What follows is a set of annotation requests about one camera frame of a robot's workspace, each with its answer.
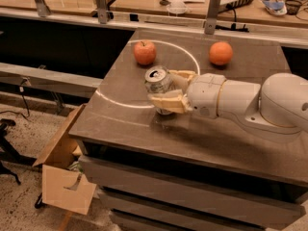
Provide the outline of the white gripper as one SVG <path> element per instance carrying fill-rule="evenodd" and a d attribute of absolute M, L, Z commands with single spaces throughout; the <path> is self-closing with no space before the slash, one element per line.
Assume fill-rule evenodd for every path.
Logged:
<path fill-rule="evenodd" d="M 177 114 L 193 111 L 208 118 L 218 117 L 218 96 L 226 81 L 223 75 L 197 76 L 191 70 L 170 70 L 168 73 L 177 90 L 149 93 L 148 99 L 155 107 Z"/>

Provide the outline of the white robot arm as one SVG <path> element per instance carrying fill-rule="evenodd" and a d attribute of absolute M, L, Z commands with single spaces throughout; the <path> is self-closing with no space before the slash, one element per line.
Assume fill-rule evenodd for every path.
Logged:
<path fill-rule="evenodd" d="M 221 117 L 275 142 L 292 141 L 308 132 L 308 81 L 291 73 L 273 74 L 260 85 L 155 66 L 144 79 L 148 99 L 163 114 Z"/>

